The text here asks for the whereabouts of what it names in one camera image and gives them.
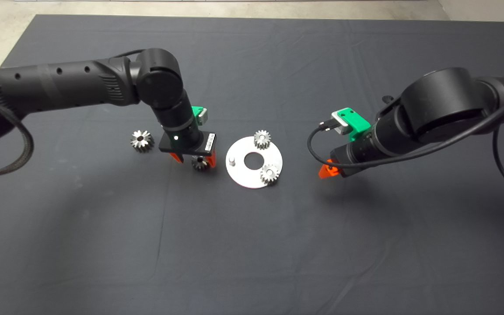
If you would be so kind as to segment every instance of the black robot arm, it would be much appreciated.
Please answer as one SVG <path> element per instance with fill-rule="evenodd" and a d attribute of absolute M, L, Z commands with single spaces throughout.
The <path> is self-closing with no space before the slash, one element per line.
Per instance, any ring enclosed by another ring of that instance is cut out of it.
<path fill-rule="evenodd" d="M 0 68 L 0 106 L 22 120 L 47 110 L 145 102 L 164 129 L 161 151 L 180 162 L 184 154 L 214 156 L 214 133 L 199 130 L 176 58 L 158 48 L 138 53 L 134 61 L 118 56 Z M 14 126 L 0 113 L 0 137 Z"/>
<path fill-rule="evenodd" d="M 337 127 L 332 120 L 311 134 L 310 152 L 348 177 L 369 167 L 422 156 L 425 152 L 413 152 L 431 143 L 440 142 L 441 147 L 432 147 L 429 153 L 442 149 L 474 127 L 468 135 L 492 132 L 504 122 L 504 77 L 472 78 L 464 68 L 449 68 L 420 78 L 397 98 L 383 100 L 387 106 L 375 123 L 355 141 L 332 150 L 331 161 L 316 155 L 310 141 L 314 133 Z"/>

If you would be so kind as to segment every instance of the cable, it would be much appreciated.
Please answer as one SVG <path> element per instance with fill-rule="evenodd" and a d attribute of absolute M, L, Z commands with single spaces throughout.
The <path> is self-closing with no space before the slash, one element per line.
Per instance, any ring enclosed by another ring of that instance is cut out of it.
<path fill-rule="evenodd" d="M 402 162 L 402 161 L 408 161 L 416 158 L 420 158 L 422 156 L 434 153 L 438 150 L 442 150 L 448 146 L 454 145 L 456 142 L 459 142 L 460 140 L 469 137 L 470 135 L 474 134 L 476 131 L 479 131 L 480 129 L 493 124 L 500 119 L 504 117 L 504 106 L 502 106 L 500 109 L 496 110 L 493 112 L 491 115 L 488 117 L 484 118 L 481 120 L 479 123 L 475 124 L 473 127 L 470 127 L 466 129 L 465 131 L 457 134 L 456 136 L 445 140 L 438 145 L 434 145 L 432 147 L 428 147 L 426 149 L 422 149 L 419 151 L 411 152 L 408 154 L 404 154 L 401 156 L 394 156 L 394 157 L 389 157 L 386 159 L 381 159 L 381 160 L 376 160 L 376 161 L 370 161 L 370 162 L 363 162 L 363 163 L 352 163 L 352 164 L 340 164 L 340 163 L 330 163 L 324 160 L 322 157 L 318 156 L 316 152 L 312 149 L 312 138 L 314 138 L 314 135 L 316 133 L 326 129 L 325 124 L 319 125 L 318 128 L 316 128 L 314 131 L 310 133 L 308 136 L 308 139 L 306 140 L 306 146 L 308 147 L 308 151 L 314 158 L 325 165 L 331 166 L 331 167 L 336 167 L 336 168 L 371 168 L 371 167 L 377 167 L 379 165 L 384 165 L 384 164 L 390 164 L 390 163 L 396 163 L 396 162 Z"/>
<path fill-rule="evenodd" d="M 13 124 L 18 129 L 18 131 L 21 132 L 22 139 L 24 140 L 24 149 L 18 159 L 16 159 L 13 163 L 9 164 L 6 167 L 0 168 L 0 175 L 3 175 L 20 169 L 28 162 L 28 160 L 30 160 L 32 152 L 34 152 L 34 140 L 32 139 L 32 135 L 22 124 L 20 119 L 18 119 L 12 111 L 10 111 L 5 106 L 2 106 L 1 104 L 0 115 L 2 115 L 8 122 Z"/>
<path fill-rule="evenodd" d="M 495 164 L 497 165 L 497 168 L 499 169 L 500 174 L 504 178 L 504 167 L 503 167 L 503 163 L 501 162 L 501 158 L 499 157 L 499 147 L 498 147 L 499 129 L 500 129 L 500 127 L 495 129 L 495 131 L 493 132 L 493 157 L 495 159 Z"/>
<path fill-rule="evenodd" d="M 144 51 L 144 49 L 130 50 L 128 52 L 124 52 L 123 54 L 116 55 L 113 58 L 120 58 L 121 56 L 131 56 L 131 55 L 134 55 L 134 54 L 138 54 L 138 53 L 140 53 L 142 51 Z"/>

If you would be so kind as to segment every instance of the table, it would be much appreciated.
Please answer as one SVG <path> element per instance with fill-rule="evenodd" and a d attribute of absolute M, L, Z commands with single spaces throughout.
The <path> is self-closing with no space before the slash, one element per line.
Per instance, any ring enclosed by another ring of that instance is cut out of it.
<path fill-rule="evenodd" d="M 129 146 L 144 104 L 28 116 L 35 153 L 0 177 L 0 314 L 504 313 L 504 181 L 490 136 L 321 181 L 306 137 L 336 109 L 372 119 L 432 70 L 504 76 L 504 23 L 36 16 L 4 66 L 160 47 L 205 130 L 270 131 L 284 168 L 242 188 Z M 328 155 L 345 139 L 328 133 Z M 19 153 L 0 139 L 0 165 Z M 504 160 L 504 127 L 500 150 Z"/>

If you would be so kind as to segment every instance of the circular metal disc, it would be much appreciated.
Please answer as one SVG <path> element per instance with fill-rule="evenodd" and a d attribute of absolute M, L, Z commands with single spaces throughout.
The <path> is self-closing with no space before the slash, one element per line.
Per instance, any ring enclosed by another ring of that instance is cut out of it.
<path fill-rule="evenodd" d="M 260 178 L 259 169 L 249 169 L 244 164 L 244 158 L 250 153 L 258 153 L 264 158 L 264 165 L 272 164 L 280 169 L 284 166 L 284 159 L 281 156 L 280 150 L 271 142 L 266 149 L 258 149 L 254 145 L 254 136 L 244 137 L 235 143 L 227 151 L 227 156 L 224 163 L 227 167 L 227 172 L 237 184 L 246 188 L 262 188 L 267 186 Z M 231 165 L 230 159 L 234 158 L 234 165 Z"/>

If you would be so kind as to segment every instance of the spur gear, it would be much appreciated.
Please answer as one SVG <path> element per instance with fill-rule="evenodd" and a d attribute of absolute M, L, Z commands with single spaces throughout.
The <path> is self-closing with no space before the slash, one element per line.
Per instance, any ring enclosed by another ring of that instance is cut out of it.
<path fill-rule="evenodd" d="M 139 153 L 149 152 L 153 149 L 154 139 L 153 136 L 146 130 L 138 130 L 132 134 L 132 147 Z"/>
<path fill-rule="evenodd" d="M 280 177 L 280 170 L 275 165 L 264 165 L 260 172 L 260 178 L 266 185 L 272 185 Z"/>
<path fill-rule="evenodd" d="M 260 130 L 254 134 L 254 145 L 258 149 L 265 149 L 270 145 L 272 136 L 265 130 Z"/>
<path fill-rule="evenodd" d="M 206 158 L 198 156 L 195 159 L 192 159 L 192 167 L 198 172 L 203 172 L 204 170 L 210 168 L 211 165 L 207 162 Z"/>

